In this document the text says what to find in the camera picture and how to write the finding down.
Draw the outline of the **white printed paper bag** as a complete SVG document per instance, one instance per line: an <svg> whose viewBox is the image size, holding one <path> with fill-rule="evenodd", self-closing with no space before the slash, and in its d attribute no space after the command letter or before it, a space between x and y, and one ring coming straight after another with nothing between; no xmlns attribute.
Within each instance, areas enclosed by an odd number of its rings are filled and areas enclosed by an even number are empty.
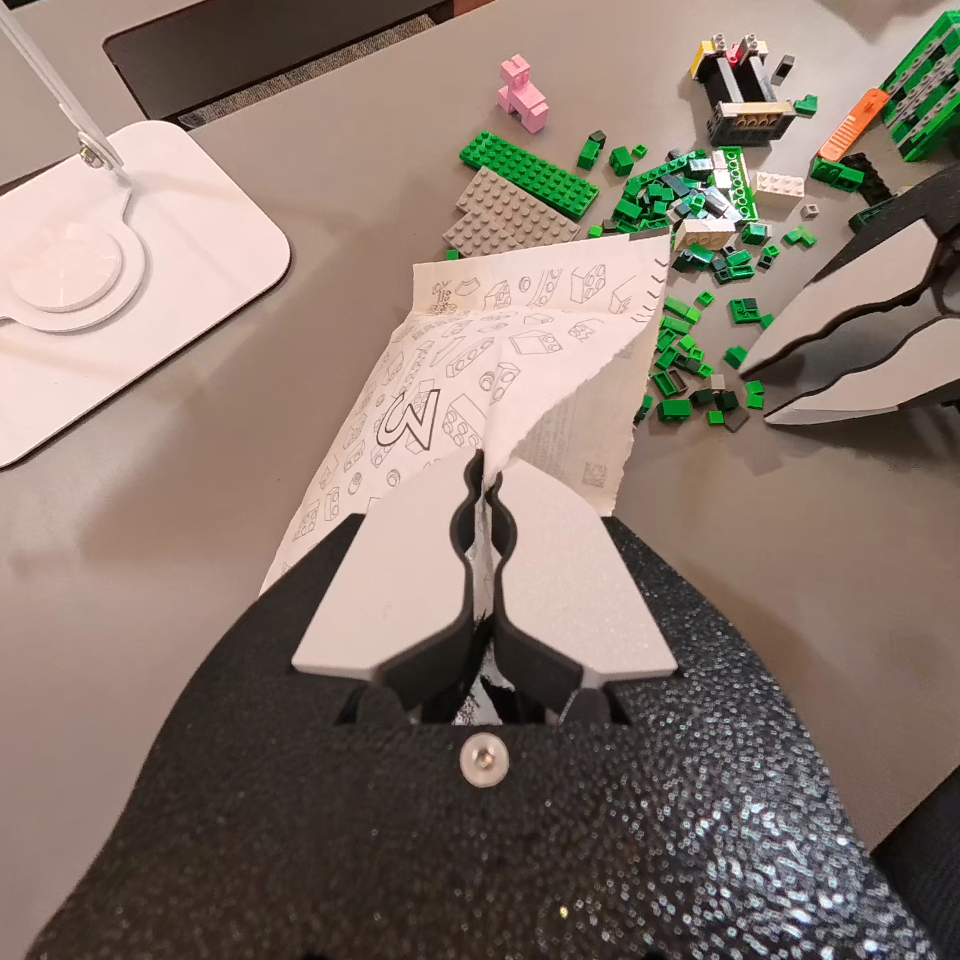
<svg viewBox="0 0 960 960"><path fill-rule="evenodd" d="M311 548L333 548L337 528L353 526L331 583L382 498L457 450L482 450L466 552L473 635L464 675L443 692L468 689L483 646L494 651L499 556L488 492L518 459L569 487L602 522L612 513L653 358L669 253L658 230L416 265L413 308L323 456L264 586Z"/></svg>

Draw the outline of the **green toy brick build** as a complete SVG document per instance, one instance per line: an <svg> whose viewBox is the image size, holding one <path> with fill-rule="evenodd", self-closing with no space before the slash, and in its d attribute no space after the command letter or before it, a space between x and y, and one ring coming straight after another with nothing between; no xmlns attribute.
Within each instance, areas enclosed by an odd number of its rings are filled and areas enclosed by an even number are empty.
<svg viewBox="0 0 960 960"><path fill-rule="evenodd" d="M942 13L884 80L879 114L905 162L922 162L958 137L959 11Z"/></svg>

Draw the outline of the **large green toy baseplate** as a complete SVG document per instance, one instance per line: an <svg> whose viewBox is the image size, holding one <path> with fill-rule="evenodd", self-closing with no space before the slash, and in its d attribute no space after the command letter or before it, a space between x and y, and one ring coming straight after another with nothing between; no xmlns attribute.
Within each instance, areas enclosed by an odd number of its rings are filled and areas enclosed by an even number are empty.
<svg viewBox="0 0 960 960"><path fill-rule="evenodd" d="M599 195L590 181L484 129L459 153L467 166L486 167L561 215L579 221Z"/></svg>

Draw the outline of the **orange brick separator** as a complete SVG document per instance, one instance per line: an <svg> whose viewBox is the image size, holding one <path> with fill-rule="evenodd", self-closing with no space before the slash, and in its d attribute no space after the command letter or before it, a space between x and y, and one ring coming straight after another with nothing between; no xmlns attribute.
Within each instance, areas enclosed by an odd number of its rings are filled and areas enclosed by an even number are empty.
<svg viewBox="0 0 960 960"><path fill-rule="evenodd" d="M880 114L889 99L889 93L882 89L876 87L868 89L824 141L817 151L817 157L827 162L840 162Z"/></svg>

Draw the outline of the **grey desk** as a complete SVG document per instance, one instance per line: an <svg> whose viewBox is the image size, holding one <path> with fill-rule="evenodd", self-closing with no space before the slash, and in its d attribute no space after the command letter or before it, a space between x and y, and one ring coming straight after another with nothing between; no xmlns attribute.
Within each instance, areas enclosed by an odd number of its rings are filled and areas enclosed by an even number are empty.
<svg viewBox="0 0 960 960"><path fill-rule="evenodd" d="M267 569L441 234L481 129L570 168L595 128L661 158L709 103L698 42L755 31L816 94L750 165L804 174L956 2L494 2L199 128L287 235L283 283L2 472L2 957L98 853L147 751ZM498 105L521 54L549 106ZM639 429L616 515L774 674L882 841L958 766L958 414L807 432Z"/></svg>

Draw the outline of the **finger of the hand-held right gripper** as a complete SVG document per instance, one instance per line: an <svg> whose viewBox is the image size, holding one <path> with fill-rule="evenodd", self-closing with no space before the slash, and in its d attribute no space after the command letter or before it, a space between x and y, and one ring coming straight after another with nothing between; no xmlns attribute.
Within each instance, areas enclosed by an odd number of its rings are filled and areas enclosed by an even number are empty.
<svg viewBox="0 0 960 960"><path fill-rule="evenodd" d="M754 342L739 372L746 375L776 363L846 319L893 304L919 289L938 245L928 223L916 220L844 266L811 280Z"/></svg>
<svg viewBox="0 0 960 960"><path fill-rule="evenodd" d="M936 318L884 359L803 393L765 415L768 426L819 426L919 406L957 406L959 319Z"/></svg>

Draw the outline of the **black toy plate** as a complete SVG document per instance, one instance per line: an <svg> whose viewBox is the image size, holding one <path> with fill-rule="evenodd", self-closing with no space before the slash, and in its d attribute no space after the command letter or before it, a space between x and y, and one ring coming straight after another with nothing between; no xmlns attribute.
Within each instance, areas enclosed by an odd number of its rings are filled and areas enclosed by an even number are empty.
<svg viewBox="0 0 960 960"><path fill-rule="evenodd" d="M863 175L857 192L866 202L868 208L882 206L894 199L894 193L889 189L866 153L862 151L848 153L841 159L846 167L856 170Z"/></svg>

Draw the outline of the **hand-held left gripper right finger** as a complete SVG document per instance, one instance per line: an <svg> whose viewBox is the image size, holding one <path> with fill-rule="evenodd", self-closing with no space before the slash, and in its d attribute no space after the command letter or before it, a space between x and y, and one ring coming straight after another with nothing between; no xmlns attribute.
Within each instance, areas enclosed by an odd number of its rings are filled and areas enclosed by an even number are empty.
<svg viewBox="0 0 960 960"><path fill-rule="evenodd" d="M678 669L600 515L529 462L512 459L487 493L493 652L501 675L562 715L580 690Z"/></svg>

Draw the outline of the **dark cloth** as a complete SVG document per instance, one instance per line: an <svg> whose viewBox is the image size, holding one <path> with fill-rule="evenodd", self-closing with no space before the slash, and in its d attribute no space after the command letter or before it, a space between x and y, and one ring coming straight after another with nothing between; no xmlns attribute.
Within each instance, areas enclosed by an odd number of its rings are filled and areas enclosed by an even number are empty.
<svg viewBox="0 0 960 960"><path fill-rule="evenodd" d="M941 958L959 957L959 770L872 852Z"/></svg>

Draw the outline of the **white desk lamp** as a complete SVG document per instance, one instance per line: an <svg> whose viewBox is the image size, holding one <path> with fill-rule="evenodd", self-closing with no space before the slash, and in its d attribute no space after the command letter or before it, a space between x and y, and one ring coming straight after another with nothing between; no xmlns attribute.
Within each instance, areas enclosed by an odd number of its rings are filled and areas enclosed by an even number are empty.
<svg viewBox="0 0 960 960"><path fill-rule="evenodd" d="M277 285L278 226L178 126L107 136L2 7L78 151L1 202L1 464L61 434Z"/></svg>

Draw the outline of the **black toy brick assembly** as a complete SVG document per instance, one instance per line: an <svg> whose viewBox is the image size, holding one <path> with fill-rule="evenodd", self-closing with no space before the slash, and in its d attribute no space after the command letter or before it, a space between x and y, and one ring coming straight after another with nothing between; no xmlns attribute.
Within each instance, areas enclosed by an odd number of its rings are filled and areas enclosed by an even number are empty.
<svg viewBox="0 0 960 960"><path fill-rule="evenodd" d="M797 117L780 98L780 86L796 59L785 54L773 71L766 68L767 43L754 33L729 44L723 33L701 42L690 67L711 106L706 132L712 148L764 147L782 139Z"/></svg>

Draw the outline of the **grey toy baseplate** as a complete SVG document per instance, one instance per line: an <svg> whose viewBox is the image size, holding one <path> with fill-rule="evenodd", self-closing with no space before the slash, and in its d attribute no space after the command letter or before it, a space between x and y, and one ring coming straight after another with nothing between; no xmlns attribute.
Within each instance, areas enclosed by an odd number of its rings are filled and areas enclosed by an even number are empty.
<svg viewBox="0 0 960 960"><path fill-rule="evenodd" d="M580 226L561 215L501 221L492 214L468 212L441 237L450 249L469 258L568 243L579 233Z"/></svg>
<svg viewBox="0 0 960 960"><path fill-rule="evenodd" d="M560 242L569 242L580 233L577 222L485 165L465 186L455 208L462 213L486 213L516 237L556 235Z"/></svg>

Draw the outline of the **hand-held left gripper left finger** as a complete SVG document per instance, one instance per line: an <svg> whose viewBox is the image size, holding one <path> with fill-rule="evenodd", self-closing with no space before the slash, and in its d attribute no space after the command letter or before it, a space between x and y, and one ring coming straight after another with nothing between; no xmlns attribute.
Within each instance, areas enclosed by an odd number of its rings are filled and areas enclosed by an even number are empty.
<svg viewBox="0 0 960 960"><path fill-rule="evenodd" d="M292 657L300 673L391 689L410 711L466 672L484 453L457 450L365 516Z"/></svg>

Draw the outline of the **pink toy brick pig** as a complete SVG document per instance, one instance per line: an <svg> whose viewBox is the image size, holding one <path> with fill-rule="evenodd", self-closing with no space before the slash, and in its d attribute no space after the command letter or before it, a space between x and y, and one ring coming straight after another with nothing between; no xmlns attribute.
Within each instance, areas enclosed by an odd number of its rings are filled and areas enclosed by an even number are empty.
<svg viewBox="0 0 960 960"><path fill-rule="evenodd" d="M535 135L546 126L549 105L545 95L531 81L531 65L521 55L504 60L499 67L503 85L497 91L497 103L507 114L516 114L522 127Z"/></svg>

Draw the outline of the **pile of green toy bricks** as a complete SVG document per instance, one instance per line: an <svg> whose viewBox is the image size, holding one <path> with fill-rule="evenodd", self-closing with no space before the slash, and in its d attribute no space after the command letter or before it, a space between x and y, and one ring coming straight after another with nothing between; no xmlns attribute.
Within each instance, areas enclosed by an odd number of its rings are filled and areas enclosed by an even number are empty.
<svg viewBox="0 0 960 960"><path fill-rule="evenodd" d="M708 154L697 149L688 152L671 150L666 161L641 174L629 176L621 197L610 217L592 224L586 236L604 237L616 234L641 234L667 231L672 239L678 223L687 218L726 218L738 222L738 233L719 250L694 245L674 250L673 269L679 273L702 273L710 270L718 286L747 282L758 271L768 272L782 254L775 242L773 226L762 221L764 210L793 210L799 205L800 223L786 230L781 240L787 247L812 248L818 237L809 222L819 216L815 202L769 203L755 197L752 176L742 147L720 147ZM846 194L858 193L863 174L839 162L829 162L815 155L809 168L809 179ZM879 213L887 203L868 207L854 214L849 228L857 234L861 227ZM675 356L680 369L705 375L709 367L701 361L702 352L694 348L690 338L677 343L679 354L667 350L670 336L662 337L657 350Z"/></svg>

